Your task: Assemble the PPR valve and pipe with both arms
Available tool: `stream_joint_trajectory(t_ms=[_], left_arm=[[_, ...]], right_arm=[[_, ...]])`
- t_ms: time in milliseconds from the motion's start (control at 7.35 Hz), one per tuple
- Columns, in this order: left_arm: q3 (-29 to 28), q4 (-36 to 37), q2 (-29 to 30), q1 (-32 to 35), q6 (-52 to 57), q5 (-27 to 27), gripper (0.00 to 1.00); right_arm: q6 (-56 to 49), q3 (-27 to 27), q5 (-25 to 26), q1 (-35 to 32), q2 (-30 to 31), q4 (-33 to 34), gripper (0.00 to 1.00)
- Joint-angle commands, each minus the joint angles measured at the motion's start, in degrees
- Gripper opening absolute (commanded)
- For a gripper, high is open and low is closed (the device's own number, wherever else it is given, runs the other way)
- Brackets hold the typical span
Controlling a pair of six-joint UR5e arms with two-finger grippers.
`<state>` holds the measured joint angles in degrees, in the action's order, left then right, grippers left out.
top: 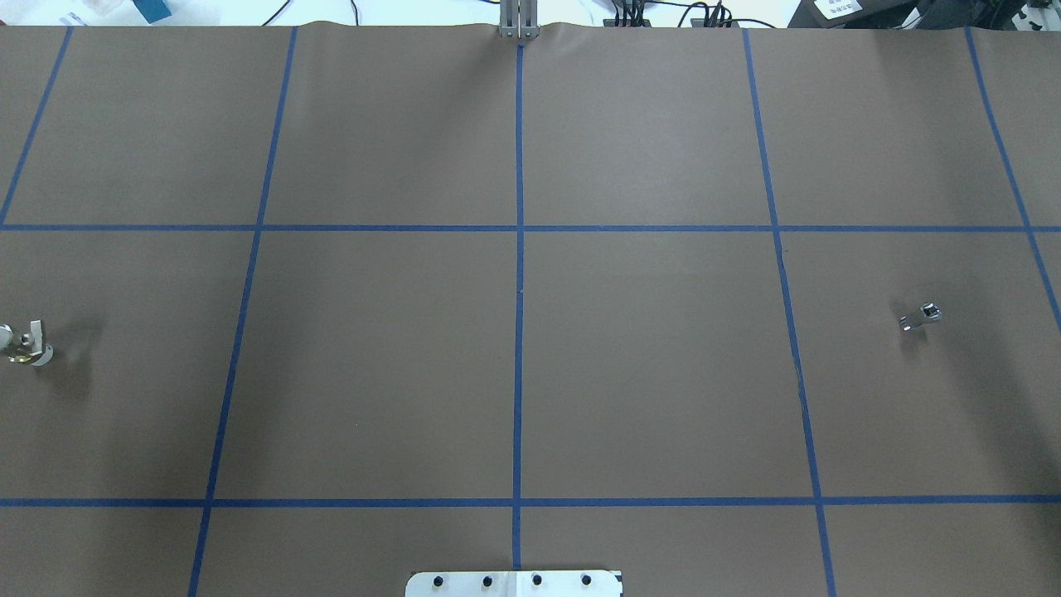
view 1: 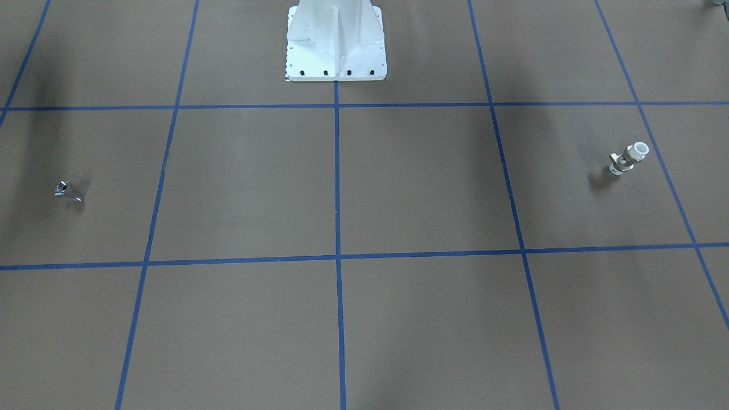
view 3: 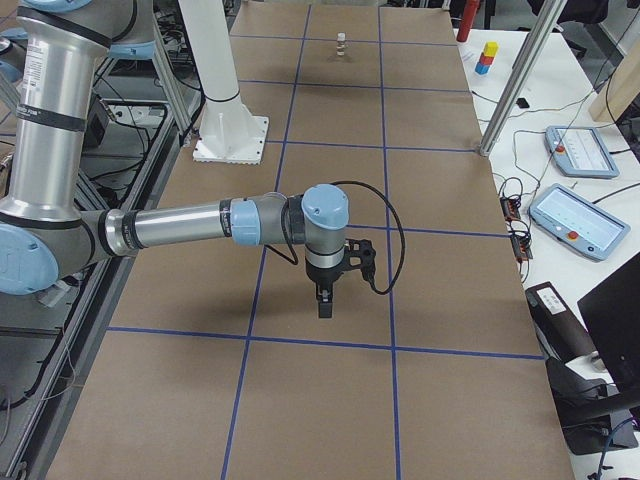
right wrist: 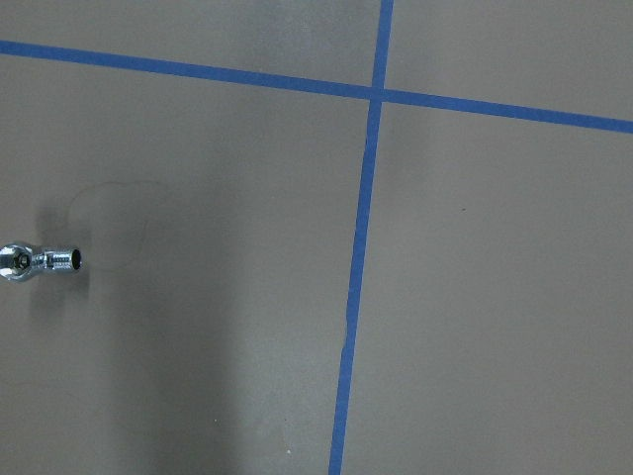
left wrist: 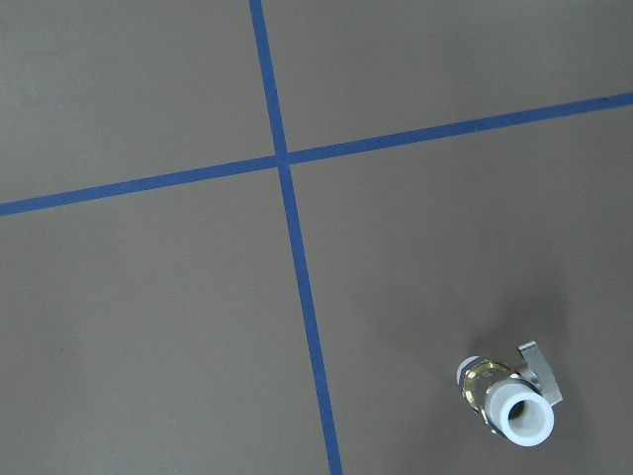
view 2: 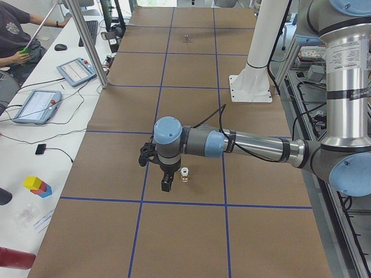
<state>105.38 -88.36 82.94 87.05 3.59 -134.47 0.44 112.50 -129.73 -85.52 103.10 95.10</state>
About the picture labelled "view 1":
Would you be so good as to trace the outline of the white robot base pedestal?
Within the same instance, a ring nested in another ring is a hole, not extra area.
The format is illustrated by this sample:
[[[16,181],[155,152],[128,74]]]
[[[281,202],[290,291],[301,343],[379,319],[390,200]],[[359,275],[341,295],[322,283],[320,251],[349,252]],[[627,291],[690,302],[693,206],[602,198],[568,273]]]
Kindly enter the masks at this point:
[[[300,1],[287,11],[288,81],[381,81],[383,13],[370,1]]]

